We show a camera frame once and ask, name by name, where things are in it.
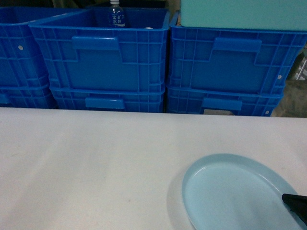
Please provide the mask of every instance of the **bottle cap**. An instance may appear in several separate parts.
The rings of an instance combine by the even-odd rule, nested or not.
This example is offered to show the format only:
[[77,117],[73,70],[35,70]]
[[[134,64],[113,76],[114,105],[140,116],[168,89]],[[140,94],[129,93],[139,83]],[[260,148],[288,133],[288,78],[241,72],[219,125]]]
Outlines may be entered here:
[[110,0],[111,4],[114,5],[114,4],[119,4],[119,0]]

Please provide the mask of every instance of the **black object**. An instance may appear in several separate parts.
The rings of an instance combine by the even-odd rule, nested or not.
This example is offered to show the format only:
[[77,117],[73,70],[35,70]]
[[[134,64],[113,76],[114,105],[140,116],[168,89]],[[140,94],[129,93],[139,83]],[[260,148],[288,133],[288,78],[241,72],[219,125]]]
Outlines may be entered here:
[[53,7],[53,2],[52,0],[0,0],[0,7],[5,6]]
[[282,199],[307,225],[307,196],[283,194]]
[[86,6],[95,4],[95,0],[73,0],[74,3],[76,3],[76,5],[79,8],[85,8]]

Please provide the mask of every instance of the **blue plastic crate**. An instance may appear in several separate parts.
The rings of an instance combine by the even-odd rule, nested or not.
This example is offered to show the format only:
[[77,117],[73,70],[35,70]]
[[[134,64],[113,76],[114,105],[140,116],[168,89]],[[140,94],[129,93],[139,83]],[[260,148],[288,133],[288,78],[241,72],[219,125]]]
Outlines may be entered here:
[[163,111],[164,91],[132,93],[51,88],[60,109],[101,110],[125,112]]
[[307,31],[171,26],[168,83],[198,90],[281,94]]
[[166,111],[180,114],[204,114],[205,109],[231,111],[234,115],[270,116],[283,95],[258,95],[167,88]]
[[0,87],[0,107],[53,109],[57,102],[48,85],[43,87]]
[[50,85],[162,92],[169,12],[124,8],[128,28],[110,28],[107,10],[91,8],[30,24],[45,58]]
[[0,8],[0,86],[41,87],[48,71],[28,24],[75,9],[39,7]]

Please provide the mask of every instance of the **light blue tray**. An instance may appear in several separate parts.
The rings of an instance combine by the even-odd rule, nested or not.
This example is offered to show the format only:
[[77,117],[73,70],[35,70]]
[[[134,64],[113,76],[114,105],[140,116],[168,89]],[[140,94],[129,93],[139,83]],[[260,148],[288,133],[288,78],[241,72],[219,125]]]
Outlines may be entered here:
[[307,227],[282,201],[296,194],[278,174],[251,159],[215,154],[186,172],[182,196],[197,230],[302,230]]
[[306,9],[306,0],[181,0],[181,25],[307,31]]

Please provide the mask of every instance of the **floor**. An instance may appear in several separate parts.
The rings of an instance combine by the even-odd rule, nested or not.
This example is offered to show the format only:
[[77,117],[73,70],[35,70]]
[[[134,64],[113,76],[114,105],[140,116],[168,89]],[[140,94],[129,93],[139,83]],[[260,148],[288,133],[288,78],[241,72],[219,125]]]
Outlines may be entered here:
[[283,93],[271,116],[307,117],[307,80],[287,80]]

